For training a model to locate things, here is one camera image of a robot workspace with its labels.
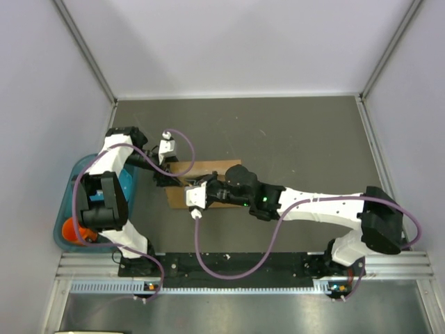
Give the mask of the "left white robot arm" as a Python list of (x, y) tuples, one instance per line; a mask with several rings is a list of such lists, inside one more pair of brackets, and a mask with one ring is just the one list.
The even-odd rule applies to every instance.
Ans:
[(151, 170), (158, 187), (179, 186), (171, 177), (170, 163), (177, 162), (176, 142), (169, 131), (153, 150), (144, 150), (146, 136), (137, 127), (110, 128), (100, 159), (79, 180), (76, 196), (78, 224), (113, 244), (119, 244), (120, 277), (144, 277), (160, 273), (153, 245), (129, 220), (129, 204), (119, 181), (124, 165)]

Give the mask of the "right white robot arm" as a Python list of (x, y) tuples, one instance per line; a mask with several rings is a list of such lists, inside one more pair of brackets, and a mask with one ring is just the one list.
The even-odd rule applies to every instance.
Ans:
[(237, 164), (226, 171), (224, 180), (217, 172), (196, 177), (184, 193), (194, 219), (212, 204), (222, 203), (248, 207), (250, 215), (262, 221), (311, 221), (348, 228), (347, 234), (329, 241), (324, 254), (304, 262), (313, 278), (344, 274), (371, 253), (397, 255), (403, 249), (403, 213), (376, 186), (350, 195), (308, 193), (260, 182), (255, 173)]

